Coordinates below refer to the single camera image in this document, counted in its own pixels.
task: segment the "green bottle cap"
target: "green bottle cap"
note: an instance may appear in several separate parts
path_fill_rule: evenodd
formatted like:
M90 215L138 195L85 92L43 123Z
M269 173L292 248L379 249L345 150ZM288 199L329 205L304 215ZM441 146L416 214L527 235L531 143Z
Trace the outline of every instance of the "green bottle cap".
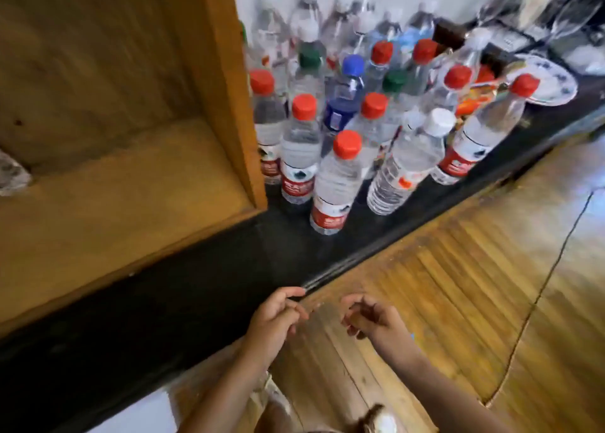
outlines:
M248 37L246 35L246 26L242 21L239 22L239 26L241 27L241 41L245 44L248 44Z
M307 48L301 50L298 62L305 70L315 70L321 66L321 55L317 49Z
M382 81L382 91L385 93L400 93L406 79L403 70L389 70Z

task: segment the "wooden cabinet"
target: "wooden cabinet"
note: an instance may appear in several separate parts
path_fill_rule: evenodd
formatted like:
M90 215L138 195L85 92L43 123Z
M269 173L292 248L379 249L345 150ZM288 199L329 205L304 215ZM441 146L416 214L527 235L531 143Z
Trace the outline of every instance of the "wooden cabinet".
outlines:
M0 0L0 42L0 334L266 209L234 0Z

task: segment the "plate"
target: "plate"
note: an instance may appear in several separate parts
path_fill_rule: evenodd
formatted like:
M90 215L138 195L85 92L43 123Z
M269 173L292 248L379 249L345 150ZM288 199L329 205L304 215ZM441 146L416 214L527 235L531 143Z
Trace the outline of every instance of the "plate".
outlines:
M517 76L529 73L540 80L540 86L527 100L543 106L565 105L578 94L578 81L562 66L534 54L516 54L525 61L525 67L509 73L506 81L511 84Z

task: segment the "black ledge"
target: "black ledge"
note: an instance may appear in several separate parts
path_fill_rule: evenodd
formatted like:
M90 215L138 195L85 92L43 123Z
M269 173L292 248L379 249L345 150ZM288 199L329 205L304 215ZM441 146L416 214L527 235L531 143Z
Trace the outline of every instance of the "black ledge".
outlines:
M83 432L246 331L281 285L327 284L569 135L605 122L605 78L580 78L556 108L526 121L452 187L425 180L393 215L354 206L343 231L321 236L308 208L270 197L269 210L52 313L0 341L0 431Z

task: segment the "hand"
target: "hand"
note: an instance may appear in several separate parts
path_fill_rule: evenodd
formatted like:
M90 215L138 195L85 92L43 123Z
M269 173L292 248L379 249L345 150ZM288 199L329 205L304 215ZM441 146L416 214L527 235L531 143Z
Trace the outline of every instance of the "hand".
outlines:
M392 369L413 367L424 359L394 306L383 305L364 293L348 294L341 303L347 308L342 321L347 334L369 338Z
M275 360L285 338L289 334L296 334L297 323L308 320L304 307L288 299L305 294L305 289L301 287L278 288L252 315L241 347L241 356L259 372L266 371Z

